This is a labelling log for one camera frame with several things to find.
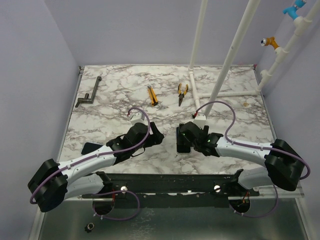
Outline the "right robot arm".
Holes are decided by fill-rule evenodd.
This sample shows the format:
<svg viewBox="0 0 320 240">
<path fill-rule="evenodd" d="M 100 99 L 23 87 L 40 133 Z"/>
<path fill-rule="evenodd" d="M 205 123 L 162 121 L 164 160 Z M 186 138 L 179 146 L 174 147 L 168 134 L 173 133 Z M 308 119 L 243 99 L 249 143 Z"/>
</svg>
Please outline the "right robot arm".
<svg viewBox="0 0 320 240">
<path fill-rule="evenodd" d="M 299 155 L 284 141 L 236 144 L 220 133 L 209 133 L 205 125 L 199 128 L 193 122 L 181 123 L 176 129 L 176 145 L 179 153 L 191 149 L 204 156 L 231 157 L 257 164 L 249 170 L 240 169 L 230 183 L 230 191 L 241 196 L 254 187 L 275 185 L 285 191 L 295 191 L 300 181 L 304 164 Z"/>
</svg>

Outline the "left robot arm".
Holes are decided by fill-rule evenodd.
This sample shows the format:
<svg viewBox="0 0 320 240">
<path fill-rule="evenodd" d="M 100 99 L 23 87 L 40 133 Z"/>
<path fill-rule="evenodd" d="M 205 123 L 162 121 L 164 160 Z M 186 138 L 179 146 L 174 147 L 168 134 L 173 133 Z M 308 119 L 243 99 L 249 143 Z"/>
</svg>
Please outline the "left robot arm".
<svg viewBox="0 0 320 240">
<path fill-rule="evenodd" d="M 44 161 L 29 183 L 30 203 L 38 205 L 45 213 L 55 209 L 64 200 L 85 194 L 97 194 L 104 198 L 110 194 L 111 185 L 99 169 L 124 162 L 139 149 L 160 145 L 164 135 L 156 124 L 135 123 L 127 133 L 109 140 L 106 144 L 91 147 L 84 145 L 86 154 L 56 162 L 52 158 Z"/>
</svg>

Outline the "black smartphone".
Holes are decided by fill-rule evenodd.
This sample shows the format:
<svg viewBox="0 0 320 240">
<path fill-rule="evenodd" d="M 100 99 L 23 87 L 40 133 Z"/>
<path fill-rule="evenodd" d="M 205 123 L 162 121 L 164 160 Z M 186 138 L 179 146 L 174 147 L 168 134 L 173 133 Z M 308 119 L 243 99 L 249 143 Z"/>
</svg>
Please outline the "black smartphone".
<svg viewBox="0 0 320 240">
<path fill-rule="evenodd" d="M 190 143 L 185 139 L 182 133 L 180 133 L 182 123 L 176 128 L 176 151 L 178 154 L 190 154 L 191 146 Z"/>
</svg>

